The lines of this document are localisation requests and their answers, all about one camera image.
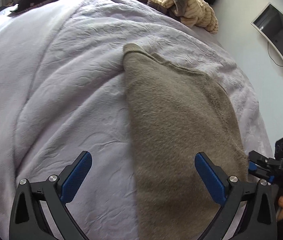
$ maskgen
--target textured blanket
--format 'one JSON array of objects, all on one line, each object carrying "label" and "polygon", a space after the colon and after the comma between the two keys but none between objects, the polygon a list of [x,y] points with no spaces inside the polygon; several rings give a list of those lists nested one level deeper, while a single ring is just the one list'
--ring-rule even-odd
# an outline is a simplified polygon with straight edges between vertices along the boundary
[{"label": "textured blanket", "polygon": [[272,155],[249,80],[203,28],[191,30],[135,0],[59,0],[0,16],[3,240],[18,182],[59,174],[82,150],[91,152],[93,165],[67,204],[70,213],[91,240],[138,239],[123,69],[127,43],[207,73],[230,98],[245,153]]},{"label": "textured blanket", "polygon": [[246,181],[237,119],[225,91],[206,73],[124,46],[140,240],[191,239],[211,222],[214,203],[194,168],[204,151]]}]

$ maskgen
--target cable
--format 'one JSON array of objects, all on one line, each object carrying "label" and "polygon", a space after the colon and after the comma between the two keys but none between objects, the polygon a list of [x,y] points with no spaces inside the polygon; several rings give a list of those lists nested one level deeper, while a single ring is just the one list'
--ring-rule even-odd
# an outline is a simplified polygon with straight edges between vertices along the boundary
[{"label": "cable", "polygon": [[269,55],[269,57],[271,58],[271,60],[272,60],[277,66],[283,67],[282,65],[278,65],[278,64],[275,62],[275,60],[273,60],[273,58],[271,57],[271,55],[269,54],[269,42],[267,42],[267,52],[268,52],[268,55]]}]

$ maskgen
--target gray towel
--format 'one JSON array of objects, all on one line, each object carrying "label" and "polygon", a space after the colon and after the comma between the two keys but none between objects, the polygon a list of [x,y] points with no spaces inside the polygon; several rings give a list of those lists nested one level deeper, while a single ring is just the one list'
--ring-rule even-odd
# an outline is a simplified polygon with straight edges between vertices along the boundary
[{"label": "gray towel", "polygon": [[124,46],[140,240],[200,234],[219,205],[194,167],[204,151],[228,175],[247,180],[248,159],[225,91],[207,74]]}]

